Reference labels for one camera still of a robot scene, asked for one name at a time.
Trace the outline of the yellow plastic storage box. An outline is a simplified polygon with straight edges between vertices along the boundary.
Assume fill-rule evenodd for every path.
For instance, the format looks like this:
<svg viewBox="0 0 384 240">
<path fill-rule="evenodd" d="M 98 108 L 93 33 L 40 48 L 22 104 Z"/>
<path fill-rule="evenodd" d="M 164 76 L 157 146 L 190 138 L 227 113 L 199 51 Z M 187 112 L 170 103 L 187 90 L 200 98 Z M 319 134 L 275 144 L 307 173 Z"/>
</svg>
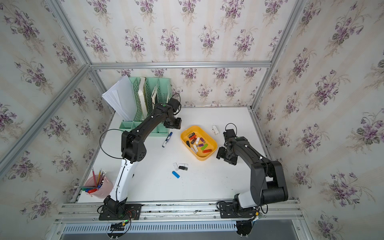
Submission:
<svg viewBox="0 0 384 240">
<path fill-rule="evenodd" d="M 208 147 L 206 149 L 212 149 L 213 151 L 210 152 L 210 153 L 203 153 L 203 151 L 201 150 L 201 147 L 198 147 L 198 144 L 194 143 L 194 144 L 191 144 L 191 141 L 189 140 L 188 138 L 188 135 L 191 134 L 191 133 L 195 133 L 195 135 L 200 138 L 203 138 L 206 142 L 205 143 L 202 143 L 201 140 L 198 144 L 208 144 Z M 182 143 L 185 145 L 185 147 L 187 147 L 187 149 L 199 160 L 199 161 L 205 161 L 207 160 L 210 156 L 213 155 L 213 153 L 215 153 L 215 151 L 218 149 L 218 144 L 217 142 L 209 135 L 207 134 L 202 128 L 200 128 L 199 126 L 191 126 L 189 127 L 188 129 L 184 130 L 182 133 L 181 133 L 181 141 Z M 189 148 L 186 144 L 186 141 L 189 141 L 191 146 L 195 145 L 198 149 L 198 153 L 196 154 L 195 151 L 193 151 L 191 148 Z"/>
</svg>

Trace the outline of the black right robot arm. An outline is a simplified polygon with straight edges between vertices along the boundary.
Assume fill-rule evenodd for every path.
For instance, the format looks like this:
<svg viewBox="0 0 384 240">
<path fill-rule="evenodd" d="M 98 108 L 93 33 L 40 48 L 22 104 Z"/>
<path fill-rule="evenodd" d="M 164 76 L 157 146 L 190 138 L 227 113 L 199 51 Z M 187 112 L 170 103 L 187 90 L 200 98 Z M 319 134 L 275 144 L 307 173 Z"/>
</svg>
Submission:
<svg viewBox="0 0 384 240">
<path fill-rule="evenodd" d="M 235 166 L 241 158 L 251 171 L 250 190 L 235 195 L 235 206 L 246 209 L 287 201 L 289 193 L 282 164 L 264 157 L 245 137 L 236 136 L 233 129 L 223 135 L 225 143 L 219 148 L 217 159 Z"/>
</svg>

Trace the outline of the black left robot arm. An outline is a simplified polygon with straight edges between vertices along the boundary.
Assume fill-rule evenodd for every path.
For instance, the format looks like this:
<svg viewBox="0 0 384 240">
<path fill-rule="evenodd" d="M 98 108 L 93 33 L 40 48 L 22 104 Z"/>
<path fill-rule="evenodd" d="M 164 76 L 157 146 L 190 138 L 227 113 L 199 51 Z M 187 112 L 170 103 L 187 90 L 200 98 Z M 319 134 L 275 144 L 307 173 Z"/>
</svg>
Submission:
<svg viewBox="0 0 384 240">
<path fill-rule="evenodd" d="M 146 154 L 145 140 L 150 133 L 161 123 L 167 129 L 181 128 L 182 119 L 176 115 L 182 106 L 179 100 L 171 98 L 167 103 L 158 103 L 150 115 L 145 118 L 138 127 L 123 131 L 121 135 L 121 167 L 113 190 L 105 198 L 104 204 L 111 211 L 124 205 L 128 197 L 128 183 L 134 175 L 138 162 L 142 161 Z"/>
</svg>

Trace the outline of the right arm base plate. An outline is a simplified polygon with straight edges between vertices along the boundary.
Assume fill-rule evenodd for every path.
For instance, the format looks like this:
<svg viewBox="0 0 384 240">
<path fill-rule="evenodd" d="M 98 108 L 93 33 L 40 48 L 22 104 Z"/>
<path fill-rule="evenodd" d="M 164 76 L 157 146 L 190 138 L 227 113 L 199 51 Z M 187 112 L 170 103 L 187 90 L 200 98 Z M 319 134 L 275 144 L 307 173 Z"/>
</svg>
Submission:
<svg viewBox="0 0 384 240">
<path fill-rule="evenodd" d="M 244 209 L 238 203 L 218 201 L 216 208 L 220 212 L 221 219 L 251 219 L 259 215 L 259 211 L 255 207 Z"/>
</svg>

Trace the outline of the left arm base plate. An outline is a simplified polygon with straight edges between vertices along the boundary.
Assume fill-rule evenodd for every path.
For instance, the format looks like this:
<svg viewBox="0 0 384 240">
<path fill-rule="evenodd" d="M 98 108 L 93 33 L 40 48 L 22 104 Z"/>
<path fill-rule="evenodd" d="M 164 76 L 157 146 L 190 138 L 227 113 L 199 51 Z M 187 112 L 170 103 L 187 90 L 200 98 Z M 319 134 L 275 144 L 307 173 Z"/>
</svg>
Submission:
<svg viewBox="0 0 384 240">
<path fill-rule="evenodd" d="M 117 210 L 110 210 L 106 205 L 103 205 L 99 213 L 99 221 L 123 221 L 123 220 L 138 220 L 142 209 L 141 204 L 125 204 L 118 206 Z"/>
</svg>

